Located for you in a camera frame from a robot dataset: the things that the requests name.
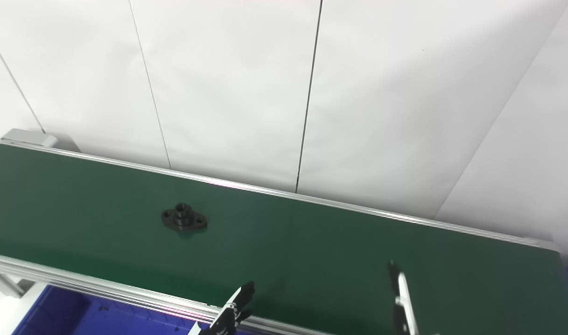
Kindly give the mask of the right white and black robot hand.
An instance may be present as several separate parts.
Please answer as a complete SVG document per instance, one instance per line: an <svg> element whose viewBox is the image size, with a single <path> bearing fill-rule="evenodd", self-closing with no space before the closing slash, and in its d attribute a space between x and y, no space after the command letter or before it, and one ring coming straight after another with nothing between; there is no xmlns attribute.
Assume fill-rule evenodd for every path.
<svg viewBox="0 0 568 335"><path fill-rule="evenodd" d="M394 330L397 335L419 335L405 273L393 261L388 262L388 275L394 293Z"/></svg>

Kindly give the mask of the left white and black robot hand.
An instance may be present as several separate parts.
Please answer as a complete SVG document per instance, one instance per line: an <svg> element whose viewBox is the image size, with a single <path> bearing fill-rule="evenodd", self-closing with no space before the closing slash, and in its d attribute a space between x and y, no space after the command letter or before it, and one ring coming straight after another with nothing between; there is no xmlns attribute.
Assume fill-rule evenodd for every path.
<svg viewBox="0 0 568 335"><path fill-rule="evenodd" d="M235 335L237 327L252 314L247 308L255 293L254 281L239 287L224 304L220 313L207 328L196 322L189 335Z"/></svg>

